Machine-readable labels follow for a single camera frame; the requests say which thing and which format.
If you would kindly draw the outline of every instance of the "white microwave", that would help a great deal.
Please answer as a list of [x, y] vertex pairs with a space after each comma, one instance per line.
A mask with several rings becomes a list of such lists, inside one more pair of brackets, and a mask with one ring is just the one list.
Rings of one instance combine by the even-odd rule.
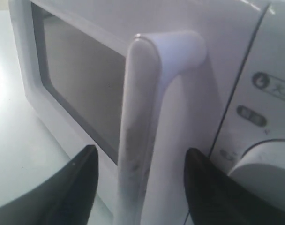
[[227, 173], [285, 140], [285, 96], [269, 86], [285, 86], [285, 2], [11, 0], [10, 12], [28, 101], [70, 157], [96, 145], [117, 225], [191, 223], [190, 147]]

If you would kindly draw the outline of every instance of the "black object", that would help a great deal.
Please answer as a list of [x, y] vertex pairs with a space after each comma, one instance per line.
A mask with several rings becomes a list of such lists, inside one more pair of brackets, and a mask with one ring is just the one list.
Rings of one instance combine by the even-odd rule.
[[86, 225], [97, 185], [98, 152], [88, 145], [46, 182], [0, 207], [0, 225]]
[[285, 212], [230, 179], [198, 149], [186, 153], [184, 184], [195, 225], [285, 225]]

